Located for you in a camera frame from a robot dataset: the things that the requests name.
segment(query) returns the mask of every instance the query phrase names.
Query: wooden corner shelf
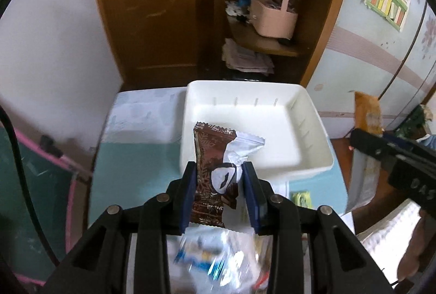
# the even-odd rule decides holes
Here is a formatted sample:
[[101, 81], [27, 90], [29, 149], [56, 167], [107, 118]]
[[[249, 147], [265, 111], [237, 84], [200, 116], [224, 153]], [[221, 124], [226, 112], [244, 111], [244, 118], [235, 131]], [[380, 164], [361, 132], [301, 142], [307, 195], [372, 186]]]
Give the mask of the wooden corner shelf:
[[304, 53], [297, 45], [285, 46], [278, 43], [277, 39], [260, 36], [253, 25], [241, 23], [233, 16], [227, 15], [227, 19], [235, 42], [248, 50], [288, 57]]

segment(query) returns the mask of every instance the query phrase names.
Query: green board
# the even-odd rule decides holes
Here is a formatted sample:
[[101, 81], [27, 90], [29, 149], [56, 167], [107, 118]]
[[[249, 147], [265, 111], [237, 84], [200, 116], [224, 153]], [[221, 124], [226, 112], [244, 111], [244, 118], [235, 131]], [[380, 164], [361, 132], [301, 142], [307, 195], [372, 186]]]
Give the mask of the green board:
[[[20, 144], [29, 192], [56, 257], [65, 257], [65, 223], [73, 172]], [[15, 168], [12, 148], [0, 127], [0, 252], [12, 271], [46, 281], [55, 268], [32, 225]]]

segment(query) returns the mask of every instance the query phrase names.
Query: pink basket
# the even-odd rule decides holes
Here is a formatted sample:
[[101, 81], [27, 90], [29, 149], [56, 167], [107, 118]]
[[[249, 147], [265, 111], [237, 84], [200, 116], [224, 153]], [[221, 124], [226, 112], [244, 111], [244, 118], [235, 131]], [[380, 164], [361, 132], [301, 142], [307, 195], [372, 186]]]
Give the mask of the pink basket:
[[268, 0], [251, 0], [250, 19], [257, 33], [265, 37], [292, 38], [298, 14], [288, 12], [289, 0], [280, 10], [269, 8]]

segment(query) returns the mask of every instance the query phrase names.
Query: wooden floor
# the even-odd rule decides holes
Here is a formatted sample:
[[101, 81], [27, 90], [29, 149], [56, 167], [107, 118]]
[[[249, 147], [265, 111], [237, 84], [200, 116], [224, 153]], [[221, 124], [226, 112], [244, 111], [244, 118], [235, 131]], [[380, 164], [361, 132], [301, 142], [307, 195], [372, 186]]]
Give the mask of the wooden floor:
[[[345, 185], [348, 189], [353, 161], [353, 152], [348, 148], [349, 140], [347, 138], [341, 138], [332, 139], [331, 142], [336, 152], [339, 166], [341, 167]], [[381, 170], [374, 199], [366, 206], [353, 211], [356, 234], [367, 230], [376, 222], [382, 220], [405, 200], [404, 194], [387, 183], [387, 176], [387, 172]]]

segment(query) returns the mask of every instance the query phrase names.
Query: screw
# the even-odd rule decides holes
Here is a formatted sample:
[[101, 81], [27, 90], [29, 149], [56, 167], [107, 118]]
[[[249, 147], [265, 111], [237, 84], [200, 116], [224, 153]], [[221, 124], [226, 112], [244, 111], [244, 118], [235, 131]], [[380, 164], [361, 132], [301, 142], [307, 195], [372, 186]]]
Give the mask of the screw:
[[321, 206], [321, 213], [329, 216], [331, 213], [333, 213], [333, 209], [330, 206]]
[[169, 201], [169, 196], [166, 193], [159, 193], [156, 196], [156, 199], [158, 200], [158, 202], [168, 202]]
[[283, 202], [283, 197], [280, 196], [280, 195], [275, 194], [275, 195], [272, 195], [272, 196], [270, 197], [270, 200], [271, 200], [271, 202], [273, 202], [273, 203], [281, 203], [281, 202]]
[[106, 209], [106, 211], [108, 212], [108, 214], [112, 215], [112, 214], [117, 214], [119, 212], [119, 206], [117, 206], [116, 204], [109, 206], [108, 209]]

